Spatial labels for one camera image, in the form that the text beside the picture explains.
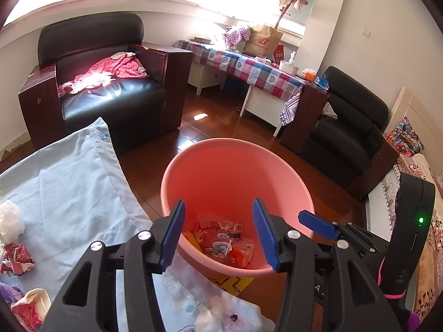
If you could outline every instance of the table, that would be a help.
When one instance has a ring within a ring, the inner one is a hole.
[[[277,68],[268,66],[252,57],[227,50],[218,50],[214,45],[181,40],[176,47],[194,53],[188,83],[197,87],[197,95],[202,88],[221,85],[224,87],[226,75],[232,75],[249,84],[240,116],[245,111],[262,118],[276,127],[274,136],[282,126],[280,113],[285,103],[295,98],[292,108],[296,109],[305,81],[291,76]]]

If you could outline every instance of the pink strap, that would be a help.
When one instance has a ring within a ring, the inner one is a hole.
[[[378,281],[377,281],[378,286],[380,286],[380,284],[382,283],[382,267],[383,267],[384,261],[385,261],[385,259],[382,260],[382,262],[380,264],[380,268],[378,269]],[[402,294],[385,294],[385,297],[388,300],[398,300],[399,298],[402,298],[404,295],[405,295],[405,292],[403,292]]]

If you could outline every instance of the checkered tablecloth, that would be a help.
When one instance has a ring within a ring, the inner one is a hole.
[[[192,51],[196,63],[226,71],[285,102],[302,92],[305,85],[301,78],[288,75],[246,55],[217,50],[213,45],[181,40],[176,43],[176,47]]]

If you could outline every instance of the pink clothing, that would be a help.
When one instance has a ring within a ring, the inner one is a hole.
[[[223,33],[223,40],[225,41],[226,48],[230,48],[231,46],[238,44],[241,40],[248,41],[250,36],[251,30],[249,26],[237,24]]]
[[[92,66],[87,73],[78,75],[74,81],[68,81],[58,86],[58,95],[77,94],[85,89],[92,89],[99,86],[107,86],[112,77],[121,79],[145,79],[148,76],[146,69],[132,52],[119,52],[111,57],[102,59]]]

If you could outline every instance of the black leather armchair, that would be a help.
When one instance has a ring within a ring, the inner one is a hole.
[[[299,116],[297,111],[280,141],[361,199],[398,158],[380,132],[387,124],[389,109],[336,67],[327,68],[323,77],[329,82],[329,97],[325,91],[305,88],[298,109],[310,105],[309,118],[302,118],[303,114]],[[328,100],[337,120],[321,114]]]
[[[108,124],[117,153],[180,126],[193,54],[142,43],[143,35],[140,17],[128,12],[75,17],[41,31],[39,64],[19,93],[23,117],[37,149],[98,117]],[[106,87],[59,99],[58,85],[117,52],[136,53],[149,78],[116,78]]]

